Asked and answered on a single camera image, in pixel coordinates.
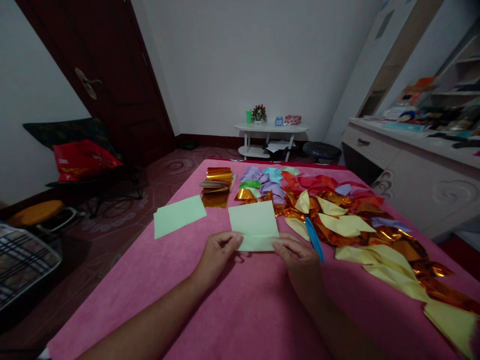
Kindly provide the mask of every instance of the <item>white wall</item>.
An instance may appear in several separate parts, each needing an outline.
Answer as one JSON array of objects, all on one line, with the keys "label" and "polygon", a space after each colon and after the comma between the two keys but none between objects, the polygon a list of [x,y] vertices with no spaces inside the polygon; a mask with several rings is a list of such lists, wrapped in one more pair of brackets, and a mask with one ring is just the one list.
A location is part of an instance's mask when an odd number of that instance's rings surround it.
[{"label": "white wall", "polygon": [[22,123],[90,117],[14,0],[0,1],[0,207],[58,179],[54,153]]},{"label": "white wall", "polygon": [[264,104],[270,120],[302,115],[321,140],[380,2],[143,0],[179,131],[238,136]]},{"label": "white wall", "polygon": [[444,0],[376,113],[388,109],[410,81],[434,76],[479,16],[478,0]]}]

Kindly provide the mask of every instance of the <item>drawer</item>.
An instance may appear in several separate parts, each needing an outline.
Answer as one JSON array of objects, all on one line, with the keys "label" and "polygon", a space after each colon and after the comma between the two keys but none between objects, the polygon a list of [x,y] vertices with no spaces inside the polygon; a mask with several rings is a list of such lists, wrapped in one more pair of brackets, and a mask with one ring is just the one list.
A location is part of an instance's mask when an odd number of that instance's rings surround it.
[{"label": "drawer", "polygon": [[382,169],[400,152],[396,141],[354,124],[347,126],[341,140]]}]

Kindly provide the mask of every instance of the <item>desk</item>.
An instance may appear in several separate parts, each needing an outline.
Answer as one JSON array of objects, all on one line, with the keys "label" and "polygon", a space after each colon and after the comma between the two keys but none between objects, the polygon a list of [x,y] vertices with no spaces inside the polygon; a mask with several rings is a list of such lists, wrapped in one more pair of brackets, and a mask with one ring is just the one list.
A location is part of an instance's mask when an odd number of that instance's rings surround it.
[{"label": "desk", "polygon": [[351,118],[342,137],[383,170],[372,189],[432,239],[480,216],[480,157],[473,156],[479,148],[453,148],[454,141],[427,137],[433,130],[382,126]]},{"label": "desk", "polygon": [[[209,167],[230,167],[241,176],[249,166],[282,168],[208,159],[175,193],[169,204],[198,195]],[[362,181],[348,170],[297,168],[338,182]],[[233,184],[228,206],[238,206]],[[430,259],[455,272],[441,281],[480,300],[480,284],[389,204],[382,206],[405,222]],[[125,255],[48,343],[52,359],[74,359],[120,324],[164,295],[195,268],[207,235],[230,229],[227,209],[207,208],[207,216],[154,240],[151,223]],[[283,216],[278,230],[292,232]],[[322,244],[322,274],[332,300],[394,359],[458,359],[423,314],[423,303],[401,294],[362,269],[334,259]],[[229,262],[219,284],[204,299],[163,359],[331,359],[313,322],[295,295],[282,261],[275,254],[253,253],[244,263]]]},{"label": "desk", "polygon": [[240,155],[243,155],[243,158],[247,160],[247,156],[253,158],[266,158],[270,157],[269,154],[265,154],[264,150],[260,145],[250,145],[251,132],[266,133],[266,143],[270,141],[270,133],[289,133],[290,142],[288,143],[288,151],[286,153],[285,161],[289,160],[290,149],[294,142],[296,133],[304,133],[308,131],[309,127],[305,125],[288,125],[288,126],[275,126],[268,124],[266,122],[262,124],[238,122],[234,125],[236,129],[242,130],[245,132],[245,144],[238,148]]}]

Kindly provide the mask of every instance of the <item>baseboard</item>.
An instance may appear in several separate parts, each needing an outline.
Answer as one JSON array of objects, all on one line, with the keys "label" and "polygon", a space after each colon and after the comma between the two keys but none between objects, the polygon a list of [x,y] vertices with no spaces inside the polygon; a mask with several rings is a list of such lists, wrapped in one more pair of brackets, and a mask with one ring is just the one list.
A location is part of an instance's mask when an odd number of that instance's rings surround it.
[{"label": "baseboard", "polygon": [[[177,147],[181,143],[197,141],[199,146],[205,147],[214,147],[214,148],[227,148],[227,149],[238,149],[244,144],[244,138],[238,136],[217,136],[217,135],[201,135],[201,134],[179,134],[175,137],[175,142]],[[252,145],[263,145],[265,143],[265,138],[252,137],[250,140]],[[304,140],[295,140],[295,143],[302,147],[308,141]]]},{"label": "baseboard", "polygon": [[[199,146],[205,147],[215,147],[215,148],[227,148],[227,149],[238,149],[244,144],[244,138],[238,136],[217,136],[217,135],[199,135],[199,134],[180,134],[175,137],[175,143],[178,147],[181,143],[190,142],[196,140]],[[251,138],[252,145],[262,145],[265,143],[265,138]],[[302,146],[308,141],[295,140],[295,143],[298,145],[298,148],[301,149]],[[39,204],[49,200],[62,200],[67,206],[76,207],[80,205],[85,200],[89,199],[92,194],[83,194],[79,195],[73,191],[69,191],[66,188],[58,187],[51,188],[41,193],[38,193],[32,197],[29,197],[25,200],[17,202],[13,205],[0,209],[0,219],[7,220],[14,214],[19,211],[28,208],[29,206]]]}]

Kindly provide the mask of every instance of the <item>pink tablecloth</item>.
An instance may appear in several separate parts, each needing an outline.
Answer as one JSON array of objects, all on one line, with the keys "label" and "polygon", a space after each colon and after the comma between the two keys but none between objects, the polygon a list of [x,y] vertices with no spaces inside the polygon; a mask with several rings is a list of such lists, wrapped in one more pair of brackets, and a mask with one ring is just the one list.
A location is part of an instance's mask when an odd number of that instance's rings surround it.
[{"label": "pink tablecloth", "polygon": [[[231,167],[242,175],[251,163],[205,160],[169,203],[198,195],[208,167]],[[279,167],[260,164],[259,167]],[[361,182],[347,170],[299,167],[308,175],[327,175],[339,183]],[[234,184],[228,206],[236,206]],[[383,208],[415,227],[390,205]],[[230,229],[227,209],[208,208],[207,217],[160,240],[151,223],[48,343],[53,359],[74,359],[120,324],[188,276],[209,234]],[[280,231],[291,231],[284,217]],[[480,284],[418,230],[413,235],[430,258],[456,275],[444,282],[480,300]],[[456,359],[456,353],[424,316],[423,304],[369,275],[360,265],[334,259],[323,245],[323,278],[330,297],[393,358]],[[281,260],[273,253],[254,253],[231,263],[219,285],[199,306],[172,345],[166,359],[320,359],[328,352],[298,301]]]}]

